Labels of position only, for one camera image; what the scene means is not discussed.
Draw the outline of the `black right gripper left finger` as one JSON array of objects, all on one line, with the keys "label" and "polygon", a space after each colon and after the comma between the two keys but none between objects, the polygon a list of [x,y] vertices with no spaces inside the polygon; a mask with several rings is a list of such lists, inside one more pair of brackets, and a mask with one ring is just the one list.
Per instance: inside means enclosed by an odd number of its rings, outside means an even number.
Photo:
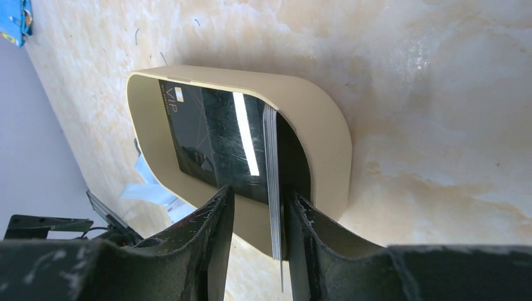
[{"label": "black right gripper left finger", "polygon": [[4,240],[2,300],[222,300],[235,194],[135,246],[109,240]]}]

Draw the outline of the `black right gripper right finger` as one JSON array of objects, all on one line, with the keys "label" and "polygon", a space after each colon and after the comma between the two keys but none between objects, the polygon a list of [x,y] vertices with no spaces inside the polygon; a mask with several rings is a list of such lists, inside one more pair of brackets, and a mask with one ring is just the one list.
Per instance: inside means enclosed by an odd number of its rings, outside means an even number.
[{"label": "black right gripper right finger", "polygon": [[294,300],[530,300],[531,247],[374,244],[287,193]]}]

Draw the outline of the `black card stack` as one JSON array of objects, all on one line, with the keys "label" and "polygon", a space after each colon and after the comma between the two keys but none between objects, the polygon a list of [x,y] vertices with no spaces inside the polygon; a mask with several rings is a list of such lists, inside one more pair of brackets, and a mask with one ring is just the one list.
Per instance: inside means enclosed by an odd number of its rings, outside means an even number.
[{"label": "black card stack", "polygon": [[267,180],[267,194],[270,215],[272,258],[279,263],[280,291],[284,293],[282,215],[279,186],[279,163],[277,153],[277,111],[266,105],[263,111],[264,154]]}]

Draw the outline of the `gold oval tray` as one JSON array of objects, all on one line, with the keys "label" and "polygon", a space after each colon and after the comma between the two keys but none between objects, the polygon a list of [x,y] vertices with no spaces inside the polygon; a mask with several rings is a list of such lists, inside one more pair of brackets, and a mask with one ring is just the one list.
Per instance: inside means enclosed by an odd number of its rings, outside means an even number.
[{"label": "gold oval tray", "polygon": [[[181,172],[159,80],[238,92],[273,107],[282,217],[286,187],[295,188],[331,218],[341,217],[349,195],[352,142],[341,110],[323,89],[299,77],[203,66],[162,66],[131,73],[127,104],[147,166],[161,186],[195,207],[204,205],[219,188]],[[269,202],[235,193],[233,232],[272,257]],[[282,249],[284,255],[283,220]]]}]

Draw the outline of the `blue patterned cloth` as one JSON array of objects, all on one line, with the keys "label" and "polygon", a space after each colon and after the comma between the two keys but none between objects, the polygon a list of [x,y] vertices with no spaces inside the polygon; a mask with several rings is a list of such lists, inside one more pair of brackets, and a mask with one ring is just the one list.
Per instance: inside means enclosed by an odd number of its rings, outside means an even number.
[{"label": "blue patterned cloth", "polygon": [[30,0],[1,0],[1,37],[22,48],[32,35]]}]

